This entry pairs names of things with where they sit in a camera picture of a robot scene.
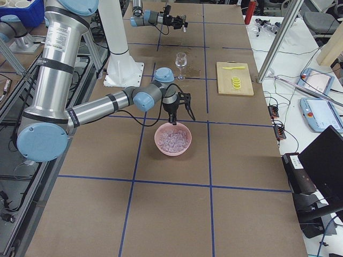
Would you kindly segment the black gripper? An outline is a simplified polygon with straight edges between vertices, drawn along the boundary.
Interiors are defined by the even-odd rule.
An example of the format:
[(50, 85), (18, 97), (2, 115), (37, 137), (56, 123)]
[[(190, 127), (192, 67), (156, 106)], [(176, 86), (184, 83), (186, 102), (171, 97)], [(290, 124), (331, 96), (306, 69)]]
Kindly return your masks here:
[(171, 8), (172, 7), (170, 5), (166, 5), (164, 7), (162, 24), (168, 27), (172, 27), (173, 29), (186, 29), (188, 27), (188, 23), (183, 22), (186, 21), (186, 15), (177, 15), (173, 17), (170, 15)]
[(176, 115), (179, 105), (185, 105), (188, 114), (191, 114), (191, 94), (190, 93), (175, 93), (172, 96), (165, 97), (162, 100), (163, 108), (169, 115)]

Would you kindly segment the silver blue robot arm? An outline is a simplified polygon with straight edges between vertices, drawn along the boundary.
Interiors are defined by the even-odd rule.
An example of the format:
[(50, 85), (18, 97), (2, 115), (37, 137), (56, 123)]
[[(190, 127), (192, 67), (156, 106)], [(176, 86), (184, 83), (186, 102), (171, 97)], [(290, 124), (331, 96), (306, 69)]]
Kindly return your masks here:
[(170, 14), (171, 6), (166, 5), (162, 11), (143, 10), (143, 2), (139, 0), (132, 1), (132, 17), (130, 18), (132, 27), (154, 26), (158, 24), (181, 29), (186, 32), (188, 27), (186, 15), (172, 16)]
[[(130, 55), (119, 1), (48, 1), (45, 18), (48, 30), (36, 63), (34, 96), (17, 130), (16, 148), (24, 158), (54, 160), (66, 150), (70, 131), (131, 105), (147, 112), (159, 104), (173, 125), (181, 105), (193, 116), (191, 96), (175, 83), (170, 68), (157, 69), (152, 82), (141, 85), (144, 64)], [(121, 90), (72, 106), (77, 90), (72, 84), (74, 66), (81, 41), (87, 44), (97, 71), (107, 69), (105, 85)]]

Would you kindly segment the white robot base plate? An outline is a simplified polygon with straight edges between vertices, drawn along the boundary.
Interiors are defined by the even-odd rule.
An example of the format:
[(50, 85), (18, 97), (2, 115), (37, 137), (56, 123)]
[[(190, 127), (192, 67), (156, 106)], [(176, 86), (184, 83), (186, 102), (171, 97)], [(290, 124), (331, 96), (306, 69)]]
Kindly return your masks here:
[(123, 66), (118, 62), (110, 61), (107, 75), (104, 80), (106, 87), (139, 87), (144, 71), (144, 63), (134, 62), (131, 66)]

